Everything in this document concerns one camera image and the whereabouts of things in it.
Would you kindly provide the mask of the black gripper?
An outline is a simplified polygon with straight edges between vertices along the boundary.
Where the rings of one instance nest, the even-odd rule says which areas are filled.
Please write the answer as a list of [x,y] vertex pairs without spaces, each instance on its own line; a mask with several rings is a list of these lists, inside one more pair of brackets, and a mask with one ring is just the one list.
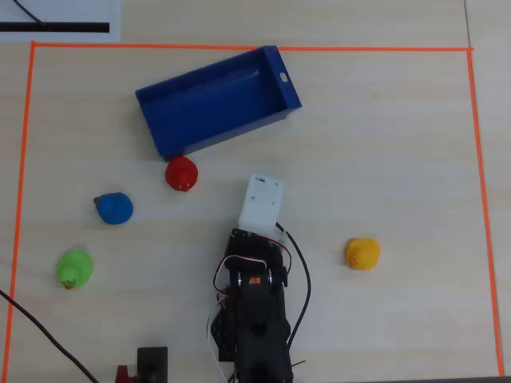
[[274,239],[237,228],[233,229],[228,237],[224,255],[239,255],[263,260],[283,259],[280,245]]

